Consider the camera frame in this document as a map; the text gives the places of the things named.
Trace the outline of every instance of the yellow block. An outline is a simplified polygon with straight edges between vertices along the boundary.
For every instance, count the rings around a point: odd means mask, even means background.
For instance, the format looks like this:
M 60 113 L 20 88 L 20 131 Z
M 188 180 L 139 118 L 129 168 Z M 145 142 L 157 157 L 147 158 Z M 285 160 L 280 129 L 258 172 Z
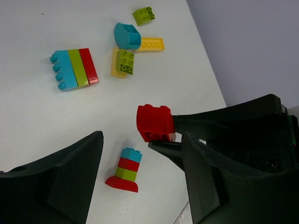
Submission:
M 126 73 L 116 70 L 116 54 L 119 49 L 113 48 L 112 52 L 112 63 L 111 63 L 111 75 L 117 78 L 125 78 L 127 76 Z
M 164 42 L 162 38 L 143 37 L 140 48 L 135 52 L 158 52 L 164 51 Z
M 71 64 L 73 66 L 78 87 L 89 85 L 79 50 L 78 49 L 68 50 L 68 53 L 71 59 Z

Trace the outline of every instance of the blue green and red block stack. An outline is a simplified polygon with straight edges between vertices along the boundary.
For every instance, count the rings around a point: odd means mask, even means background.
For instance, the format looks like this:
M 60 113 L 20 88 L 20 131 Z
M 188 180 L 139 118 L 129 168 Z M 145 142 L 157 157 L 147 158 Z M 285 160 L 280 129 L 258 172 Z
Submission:
M 135 179 L 141 158 L 142 154 L 140 151 L 133 148 L 124 148 L 115 175 L 109 177 L 105 184 L 117 189 L 138 192 L 138 185 L 135 183 Z
M 57 50 L 50 57 L 57 73 L 58 88 L 72 90 L 99 82 L 93 59 L 88 48 Z

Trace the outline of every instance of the gray wall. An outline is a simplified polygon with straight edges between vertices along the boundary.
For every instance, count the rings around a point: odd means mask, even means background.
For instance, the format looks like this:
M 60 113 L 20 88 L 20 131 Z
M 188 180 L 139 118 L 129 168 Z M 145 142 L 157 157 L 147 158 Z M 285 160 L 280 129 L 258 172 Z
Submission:
M 227 106 L 299 105 L 299 0 L 187 0 Z

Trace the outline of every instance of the red block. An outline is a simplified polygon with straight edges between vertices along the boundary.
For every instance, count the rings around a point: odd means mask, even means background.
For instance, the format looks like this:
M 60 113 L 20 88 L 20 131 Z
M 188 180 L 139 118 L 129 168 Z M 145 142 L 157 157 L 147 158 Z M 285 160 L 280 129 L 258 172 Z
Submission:
M 153 140 L 175 141 L 175 128 L 167 106 L 153 107 L 146 104 L 137 110 L 137 129 L 145 142 Z
M 88 48 L 79 49 L 79 53 L 83 62 L 85 73 L 89 84 L 94 84 L 99 82 L 99 78 L 95 67 L 93 65 L 93 59 Z
M 117 176 L 109 177 L 106 180 L 105 184 L 109 185 L 112 188 L 138 192 L 138 186 L 135 182 L 124 180 L 124 179 L 121 179 Z
M 121 157 L 117 166 L 120 168 L 124 168 L 124 169 L 128 169 L 128 170 L 137 172 L 138 168 L 139 168 L 139 163 Z

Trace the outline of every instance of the red curved block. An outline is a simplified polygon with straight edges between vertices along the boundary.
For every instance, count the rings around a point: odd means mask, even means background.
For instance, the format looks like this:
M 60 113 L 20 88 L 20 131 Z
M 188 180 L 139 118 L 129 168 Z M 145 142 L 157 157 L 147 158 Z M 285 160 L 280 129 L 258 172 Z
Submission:
M 120 161 L 118 162 L 118 167 L 123 168 L 123 169 L 128 169 L 130 171 L 137 172 L 139 168 L 140 163 L 128 160 L 126 158 L 120 158 Z
M 138 106 L 137 129 L 145 142 L 153 140 L 175 141 L 175 129 L 171 111 L 167 106 Z
M 127 181 L 127 180 L 121 179 L 117 176 L 109 177 L 106 180 L 105 184 L 109 185 L 112 188 L 133 191 L 133 192 L 136 192 L 136 193 L 138 192 L 138 186 L 135 182 Z

